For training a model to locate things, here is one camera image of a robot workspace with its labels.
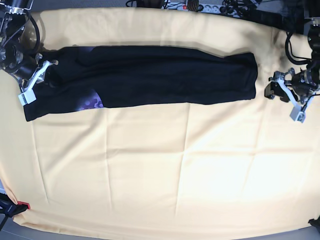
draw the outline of black garment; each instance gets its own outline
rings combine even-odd
[[[99,46],[42,54],[59,64],[34,86],[37,100],[24,107],[27,121],[92,108],[211,105],[256,96],[252,53],[220,58],[182,47]]]

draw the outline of black clamp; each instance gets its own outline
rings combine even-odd
[[[23,203],[16,205],[10,200],[7,195],[0,193],[0,214],[4,214],[4,219],[0,223],[0,231],[9,218],[21,214],[27,209],[30,209],[29,205]]]
[[[308,224],[315,227],[318,230],[318,232],[320,233],[320,217],[317,220],[310,219],[308,221]]]

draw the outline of cable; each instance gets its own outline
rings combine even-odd
[[[166,3],[165,3],[165,5],[164,5],[163,9],[166,9],[166,8],[167,8],[168,3],[169,3],[169,0],[166,0]]]
[[[235,11],[239,17],[244,17],[249,9],[242,10],[241,8],[255,4],[256,3],[245,5],[245,2],[243,0],[223,0],[222,5],[224,5],[224,10],[222,10],[221,13],[228,15],[232,14]]]
[[[292,48],[292,45],[291,45],[291,41],[289,40],[289,47],[290,47],[290,52],[291,52],[291,55],[296,58],[296,59],[302,59],[302,60],[310,60],[311,61],[311,58],[307,58],[307,57],[300,57],[300,56],[295,56],[294,53],[293,53],[293,48]]]
[[[16,82],[17,82],[18,85],[19,85],[20,90],[22,91],[22,89],[24,89],[24,88],[22,87],[22,84],[20,83],[20,81],[18,80],[18,78],[17,78],[15,75],[13,75],[12,73],[7,72],[7,74],[9,74],[11,77],[13,77],[13,78],[16,80]]]
[[[303,108],[302,108],[303,111],[306,110],[306,107],[308,106],[308,103],[309,103],[309,101],[311,100],[311,98],[316,97],[316,96],[320,96],[320,94],[314,94],[314,95],[311,95],[311,96],[308,98],[308,100],[305,102],[305,104],[304,104],[304,106],[303,106]]]
[[[292,37],[294,33],[293,32],[290,32],[287,37],[286,37],[286,40],[285,40],[285,45],[284,45],[284,48],[285,48],[285,54],[287,56],[287,58],[289,59],[289,61],[295,65],[306,65],[306,64],[309,64],[311,62],[311,60],[301,60],[301,61],[297,61],[295,59],[293,59],[293,57],[290,55],[290,52],[289,52],[289,42],[290,42],[290,38]]]
[[[134,3],[134,2],[137,2],[137,0],[128,0],[126,3],[125,3],[125,6],[127,8],[130,8],[130,6],[128,5],[129,3]]]
[[[177,5],[179,5],[179,4],[185,4],[185,3],[184,3],[184,2],[179,2],[179,3],[174,4],[174,5],[169,5],[167,8],[172,8],[172,7],[177,6]]]
[[[31,15],[30,15],[30,22],[32,23],[35,30],[35,45],[33,49],[28,50],[27,53],[29,55],[32,55],[32,54],[36,54],[40,47],[40,31],[35,19]]]
[[[14,38],[14,36],[17,35],[17,33],[20,32],[26,26],[27,22],[29,22],[29,20],[31,18],[31,15],[27,11],[25,12],[25,14],[28,16],[28,19],[25,21],[25,23],[7,41],[5,41],[5,43],[3,44],[2,48],[4,48],[7,45],[7,43],[9,41],[11,41]]]
[[[282,0],[268,0],[268,1],[262,1],[260,4],[263,4],[263,3],[269,3],[269,2],[275,2],[275,1],[282,1]],[[241,9],[241,8],[245,8],[245,7],[249,7],[249,6],[252,6],[252,5],[256,5],[257,3],[254,2],[254,3],[250,3],[250,4],[247,4],[247,5],[243,5],[243,6],[239,6],[237,8],[235,8],[234,10],[238,10],[238,9]]]

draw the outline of robotic arm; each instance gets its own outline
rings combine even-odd
[[[30,15],[33,0],[5,0],[0,3],[0,68],[10,74],[20,88],[19,100],[24,106],[36,100],[33,87],[44,81],[46,70],[56,61],[41,61],[37,53],[40,46],[40,32],[36,21]],[[26,49],[20,43],[26,23],[30,21],[35,29],[36,43]]]
[[[306,110],[317,92],[320,91],[320,4],[316,0],[311,5],[310,12],[311,26],[308,33],[308,43],[312,49],[311,59],[295,60],[292,57],[290,38],[293,33],[287,35],[285,41],[285,53],[291,63],[295,65],[306,65],[306,70],[295,73],[293,68],[288,72],[276,71],[273,77],[269,78],[269,85],[264,91],[264,96],[268,99],[280,97],[283,102],[292,102],[293,110],[290,117],[294,121],[303,123],[306,119]]]

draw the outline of purple print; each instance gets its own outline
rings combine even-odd
[[[92,94],[81,99],[78,109],[76,111],[88,109],[101,109],[104,107],[99,95],[92,91]]]

